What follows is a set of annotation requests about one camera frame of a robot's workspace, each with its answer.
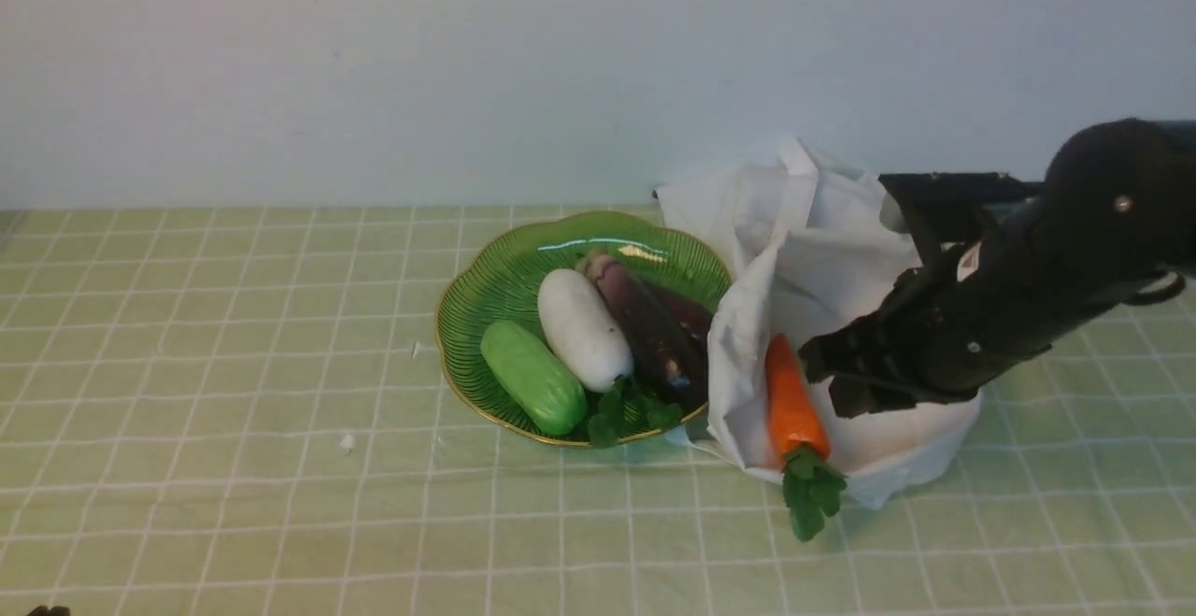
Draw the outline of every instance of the plate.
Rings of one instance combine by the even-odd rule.
[[[731,285],[727,268],[698,238],[620,212],[585,212],[547,224],[523,225],[490,242],[446,288],[437,306],[437,344],[445,379],[465,405],[508,429],[545,444],[592,447],[586,426],[563,437],[537,429],[482,359],[482,334],[511,318],[543,340],[536,310],[541,281],[555,268],[573,268],[600,246],[642,280],[700,301],[710,312]],[[587,395],[591,410],[596,395]],[[689,421],[706,405],[689,413]],[[633,408],[620,443],[661,434]]]

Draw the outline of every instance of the carrot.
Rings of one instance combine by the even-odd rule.
[[[785,334],[773,336],[764,355],[768,383],[768,433],[782,464],[781,492],[789,506],[789,526],[801,542],[838,513],[847,480],[826,464],[830,439],[822,425],[801,365]]]
[[[768,429],[781,463],[785,456],[810,446],[822,459],[830,457],[830,439],[814,411],[798,358],[785,334],[773,336],[764,355],[768,379]]]

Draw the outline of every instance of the fake vegetable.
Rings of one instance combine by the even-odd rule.
[[[560,268],[539,283],[539,325],[548,347],[590,391],[610,391],[631,374],[631,348],[598,288],[580,272]]]
[[[631,347],[635,370],[666,403],[691,411],[706,403],[704,356],[679,323],[623,263],[593,250],[579,264],[598,287]]]
[[[645,282],[652,295],[657,298],[658,301],[665,309],[669,310],[670,315],[681,328],[689,334],[694,344],[701,353],[706,353],[706,336],[710,334],[710,322],[714,321],[714,315],[710,315],[706,306],[702,306],[700,301],[690,300],[677,292],[670,291],[670,288],[664,288],[661,285],[653,285],[652,282]]]
[[[576,374],[517,323],[498,321],[487,327],[482,359],[541,432],[560,437],[585,420],[586,395]]]
[[[847,480],[826,464],[830,440],[814,410],[801,367],[783,334],[773,336],[764,355],[768,432],[781,459],[781,492],[789,506],[794,536],[807,542],[838,513]]]

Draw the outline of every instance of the white bag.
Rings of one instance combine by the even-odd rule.
[[[795,348],[872,312],[901,272],[920,266],[919,255],[909,236],[880,225],[885,190],[875,176],[812,155],[799,142],[776,167],[743,165],[657,195],[665,225],[704,240],[734,279],[709,335],[709,438],[684,427],[669,438],[780,483],[767,421],[769,340],[782,331]],[[830,463],[848,476],[847,494],[869,508],[941,476],[981,405],[977,396],[843,420],[829,386],[819,383],[810,394],[831,441]]]

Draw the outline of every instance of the eggplant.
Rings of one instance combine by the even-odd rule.
[[[652,292],[652,295],[669,310],[669,313],[681,324],[681,328],[689,334],[694,343],[697,344],[698,352],[704,356],[706,339],[710,334],[710,323],[714,322],[714,315],[710,315],[710,311],[706,310],[706,306],[700,304],[700,301],[688,299],[670,288],[661,287],[661,285],[643,283]]]
[[[631,347],[635,370],[665,403],[691,413],[706,403],[706,358],[652,291],[618,258],[593,250],[578,266],[598,287]]]

